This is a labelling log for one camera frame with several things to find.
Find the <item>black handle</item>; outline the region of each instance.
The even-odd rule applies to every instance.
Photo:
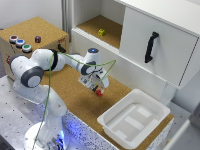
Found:
[[[61,44],[58,44],[58,49],[60,50],[61,53],[66,52],[66,50],[61,46]]]
[[[145,55],[145,63],[148,63],[153,59],[153,57],[151,56],[151,51],[152,51],[154,39],[156,39],[157,37],[159,37],[159,34],[156,32],[153,32],[152,36],[149,39],[147,51]]]

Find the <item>white plastic bin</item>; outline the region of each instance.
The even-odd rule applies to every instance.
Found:
[[[105,133],[126,149],[137,148],[170,113],[170,109],[135,89],[97,121]]]

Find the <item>green cable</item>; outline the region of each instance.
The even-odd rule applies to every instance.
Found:
[[[101,64],[101,65],[90,65],[90,64],[82,63],[82,62],[80,62],[80,61],[74,59],[73,57],[71,57],[71,56],[68,55],[68,54],[65,54],[65,53],[61,53],[61,54],[62,54],[62,55],[65,55],[65,56],[68,56],[69,58],[75,60],[76,62],[78,62],[78,63],[80,63],[80,64],[84,64],[84,65],[86,65],[86,66],[104,66],[104,65],[107,65],[107,64],[110,64],[110,63],[113,62],[113,64],[112,64],[111,67],[108,69],[108,71],[106,71],[106,74],[103,76],[103,78],[100,80],[99,83],[102,82],[102,80],[103,80],[103,79],[105,78],[105,76],[108,74],[108,72],[110,71],[110,69],[111,69],[111,68],[114,66],[114,64],[116,63],[116,60],[112,60],[112,61],[110,61],[110,62],[103,63],[103,64]],[[45,110],[44,110],[44,114],[43,114],[43,117],[42,117],[42,122],[41,122],[41,124],[40,124],[40,127],[39,127],[39,130],[38,130],[38,132],[37,132],[36,138],[35,138],[35,140],[34,140],[34,144],[33,144],[32,150],[33,150],[34,147],[35,147],[35,143],[36,143],[36,141],[37,141],[38,134],[39,134],[39,132],[40,132],[40,129],[41,129],[41,127],[42,127],[42,123],[44,122],[44,118],[45,118],[45,115],[46,115],[47,104],[48,104],[48,101],[49,101],[49,93],[50,93],[50,88],[51,88],[51,64],[52,64],[53,56],[54,56],[54,54],[52,54],[52,56],[51,56],[51,58],[50,58],[50,67],[49,67],[49,89],[48,89],[47,100],[46,100],[46,103],[45,103]]]

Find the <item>cork surface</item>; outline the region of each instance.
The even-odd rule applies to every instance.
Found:
[[[122,25],[112,20],[103,16],[97,16],[83,24],[78,25],[77,27],[118,49],[120,47]],[[100,29],[105,30],[104,36],[100,36],[98,34]]]
[[[26,44],[32,46],[33,51],[66,35],[68,36],[66,32],[40,17],[32,18],[0,31],[0,37],[7,42],[12,35],[17,35],[19,39],[25,40]],[[36,36],[41,37],[41,43],[35,43]]]
[[[45,72],[42,85],[48,85],[49,72]],[[65,66],[60,72],[52,72],[51,87],[64,100],[67,108],[95,131],[117,146],[123,148],[109,138],[103,131],[97,118],[106,110],[131,92],[131,89],[109,77],[110,85],[105,89],[102,97],[98,97],[93,91],[79,83],[80,73],[69,66]],[[173,115],[167,116],[164,121],[146,138],[137,150],[146,149],[151,142],[159,135],[166,125],[173,119]]]

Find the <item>door handle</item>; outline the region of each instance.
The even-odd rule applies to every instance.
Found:
[[[149,42],[147,45],[147,51],[146,51],[146,55],[145,55],[145,63],[148,63],[153,59],[153,57],[151,56],[151,51],[153,48],[154,39],[156,39],[157,37],[159,37],[159,34],[156,32],[153,32],[152,36],[149,39]]]

